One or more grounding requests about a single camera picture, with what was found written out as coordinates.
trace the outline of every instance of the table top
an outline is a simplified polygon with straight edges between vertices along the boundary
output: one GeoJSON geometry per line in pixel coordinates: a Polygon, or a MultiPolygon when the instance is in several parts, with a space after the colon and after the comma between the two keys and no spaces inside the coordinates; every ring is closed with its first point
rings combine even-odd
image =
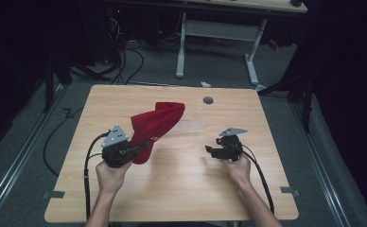
{"type": "Polygon", "coordinates": [[[241,7],[252,9],[277,10],[284,12],[307,12],[307,7],[302,3],[300,7],[294,7],[289,0],[183,0],[188,3],[216,4],[229,7],[241,7]]]}
{"type": "MultiPolygon", "coordinates": [[[[86,101],[74,138],[45,212],[49,222],[84,222],[83,167],[88,148],[101,133],[118,124],[131,138],[131,116],[154,110],[155,102],[182,102],[180,122],[153,147],[149,160],[132,165],[117,193],[110,221],[207,221],[250,219],[222,163],[205,145],[218,148],[218,134],[228,128],[247,129],[239,134],[260,164],[279,219],[296,219],[292,195],[282,193],[288,180],[271,136],[258,94],[250,89],[95,85],[86,101]],[[212,104],[203,99],[210,96],[212,104]]],[[[101,152],[98,141],[92,154],[101,152]]],[[[98,184],[96,156],[89,162],[92,206],[98,184]]],[[[251,182],[268,204],[260,177],[253,166],[251,182]]]]}

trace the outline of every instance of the red towel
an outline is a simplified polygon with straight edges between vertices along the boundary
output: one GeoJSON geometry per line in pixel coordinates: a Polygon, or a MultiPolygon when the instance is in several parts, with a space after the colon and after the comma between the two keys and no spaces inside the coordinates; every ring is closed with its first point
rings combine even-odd
{"type": "Polygon", "coordinates": [[[148,161],[153,144],[170,131],[184,114],[183,103],[157,102],[155,111],[140,113],[131,117],[133,136],[131,147],[135,147],[145,141],[149,146],[133,160],[135,164],[143,164],[148,161]]]}

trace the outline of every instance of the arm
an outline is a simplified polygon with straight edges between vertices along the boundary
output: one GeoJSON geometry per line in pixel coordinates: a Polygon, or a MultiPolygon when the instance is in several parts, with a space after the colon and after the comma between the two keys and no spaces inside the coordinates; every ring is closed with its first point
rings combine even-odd
{"type": "Polygon", "coordinates": [[[131,162],[120,168],[111,168],[104,161],[96,166],[99,192],[86,227],[108,226],[114,197],[122,187],[125,173],[130,166],[131,162]]]}
{"type": "Polygon", "coordinates": [[[243,202],[252,216],[255,226],[282,226],[265,202],[254,190],[251,180],[251,161],[244,154],[236,162],[221,160],[228,169],[233,182],[243,197],[243,202]]]}

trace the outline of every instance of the person's left hand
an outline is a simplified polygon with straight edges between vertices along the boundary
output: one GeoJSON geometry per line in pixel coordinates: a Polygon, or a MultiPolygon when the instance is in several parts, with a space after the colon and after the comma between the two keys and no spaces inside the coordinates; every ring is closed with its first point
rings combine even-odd
{"type": "Polygon", "coordinates": [[[120,168],[107,166],[103,161],[96,166],[96,174],[100,193],[116,194],[124,183],[125,173],[132,162],[126,163],[120,168]]]}

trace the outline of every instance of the small round object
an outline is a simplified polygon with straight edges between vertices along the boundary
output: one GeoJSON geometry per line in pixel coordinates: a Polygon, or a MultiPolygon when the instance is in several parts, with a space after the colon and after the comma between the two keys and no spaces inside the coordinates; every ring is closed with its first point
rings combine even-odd
{"type": "Polygon", "coordinates": [[[214,99],[212,97],[210,97],[210,96],[206,96],[206,97],[203,98],[203,102],[205,104],[209,104],[210,105],[210,104],[213,104],[214,99]]]}
{"type": "Polygon", "coordinates": [[[300,7],[302,5],[302,0],[290,0],[290,3],[294,6],[294,7],[300,7]]]}

